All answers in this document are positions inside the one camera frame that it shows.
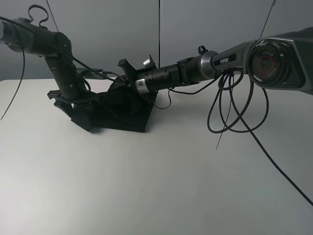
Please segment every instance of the table surface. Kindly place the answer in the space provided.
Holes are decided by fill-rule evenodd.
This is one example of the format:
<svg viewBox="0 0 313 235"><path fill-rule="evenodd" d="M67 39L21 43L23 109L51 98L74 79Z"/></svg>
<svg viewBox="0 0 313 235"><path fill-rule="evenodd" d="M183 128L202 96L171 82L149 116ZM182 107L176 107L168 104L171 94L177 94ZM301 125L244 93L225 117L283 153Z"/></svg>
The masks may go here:
<svg viewBox="0 0 313 235"><path fill-rule="evenodd" d="M0 82L0 114L17 84ZM110 82L90 84L101 92ZM239 107L247 86L246 79L234 91ZM169 109L153 109L147 133L86 132L47 98L56 89L54 80L23 81L0 121L0 234L312 234L313 208L250 134L227 132L216 150L219 135L206 127L216 85L193 96L172 93ZM268 93L269 117L255 133L313 199L313 97ZM161 91L156 104L167 103ZM225 96L225 112L228 103ZM256 88L245 119L253 126L264 110ZM215 129L219 120L215 110Z"/></svg>

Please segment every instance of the white table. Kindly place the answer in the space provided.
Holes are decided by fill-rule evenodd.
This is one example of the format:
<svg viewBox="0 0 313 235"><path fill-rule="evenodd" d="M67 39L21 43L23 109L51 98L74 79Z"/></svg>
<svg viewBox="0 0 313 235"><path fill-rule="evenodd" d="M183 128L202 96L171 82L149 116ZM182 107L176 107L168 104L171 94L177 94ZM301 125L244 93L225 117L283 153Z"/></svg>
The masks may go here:
<svg viewBox="0 0 313 235"><path fill-rule="evenodd" d="M0 114L17 84L0 82ZM110 82L90 84L100 92ZM227 132L215 150L219 135L207 130L206 118L216 85L194 96L172 94L169 109L152 111L148 133L86 132L47 98L55 89L54 80L23 81L0 122L1 235L313 234L313 208L250 134ZM235 92L239 106L246 89ZM261 95L257 89L249 123L263 116ZM256 134L313 198L313 97L269 97L269 118ZM156 102L167 105L167 92ZM216 112L216 129L218 120Z"/></svg>

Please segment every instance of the robotic arm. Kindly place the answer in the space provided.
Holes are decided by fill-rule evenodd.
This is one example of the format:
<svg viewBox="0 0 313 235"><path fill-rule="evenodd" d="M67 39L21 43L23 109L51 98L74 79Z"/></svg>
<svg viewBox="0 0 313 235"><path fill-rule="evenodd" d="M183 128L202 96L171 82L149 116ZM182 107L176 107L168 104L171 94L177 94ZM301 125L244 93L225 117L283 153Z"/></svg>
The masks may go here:
<svg viewBox="0 0 313 235"><path fill-rule="evenodd" d="M313 28L242 43L222 53L201 46L198 56L162 68L156 68L151 56L140 70L123 59L118 66L125 76L116 78L107 92L96 94L77 72L71 42L63 33L24 18L0 20L0 42L45 59L59 87L48 97L87 131L103 127L144 132L159 90L217 79L238 67L262 88L313 94Z"/></svg>

